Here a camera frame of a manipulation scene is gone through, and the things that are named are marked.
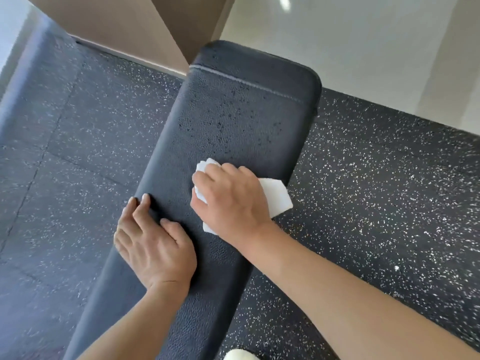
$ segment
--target textured leather surface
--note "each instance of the textured leather surface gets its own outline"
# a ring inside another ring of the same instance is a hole
[[[287,184],[320,93],[320,79],[306,67],[226,41],[202,48],[191,65],[136,192],[153,196],[156,219],[182,223],[198,257],[159,358],[212,359],[251,270],[237,250],[203,232],[190,208],[196,164],[212,157]],[[112,250],[64,358],[78,357],[144,292]]]

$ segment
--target weight bench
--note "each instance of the weight bench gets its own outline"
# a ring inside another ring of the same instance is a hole
[[[209,43],[190,66],[135,194],[152,196],[155,220],[180,222],[198,257],[189,295],[160,359],[213,359],[251,272],[236,249],[203,231],[190,208],[197,163],[211,157],[287,184],[316,116],[321,89],[309,68],[227,41]],[[113,248],[64,359],[80,356],[144,293]]]

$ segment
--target white tissue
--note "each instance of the white tissue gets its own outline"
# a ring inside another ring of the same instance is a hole
[[[196,170],[205,172],[207,164],[216,164],[220,166],[218,162],[216,162],[212,158],[208,158],[206,161],[202,160],[200,163],[198,163]],[[263,192],[267,197],[268,212],[270,214],[270,218],[274,218],[275,216],[278,216],[279,214],[293,208],[292,200],[290,199],[289,193],[287,192],[287,188],[281,180],[272,178],[259,178],[258,181],[260,181]],[[195,187],[195,194],[199,199],[208,204],[207,200],[205,199],[203,194],[200,193],[197,187]],[[203,230],[205,232],[216,235],[216,233],[210,227],[208,227],[205,222],[203,223]]]

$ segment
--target person's right forearm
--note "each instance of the person's right forearm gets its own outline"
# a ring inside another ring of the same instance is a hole
[[[305,312],[342,360],[480,359],[443,328],[305,248],[274,223],[238,249]]]

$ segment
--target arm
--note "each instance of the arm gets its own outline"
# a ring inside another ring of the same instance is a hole
[[[185,300],[197,265],[179,223],[148,214],[150,197],[131,198],[118,221],[114,245],[147,288],[145,296],[99,337],[79,360],[154,359]]]
[[[291,298],[342,360],[480,359],[480,354],[411,308],[303,247],[268,216],[248,169],[209,164],[193,181],[191,206]]]

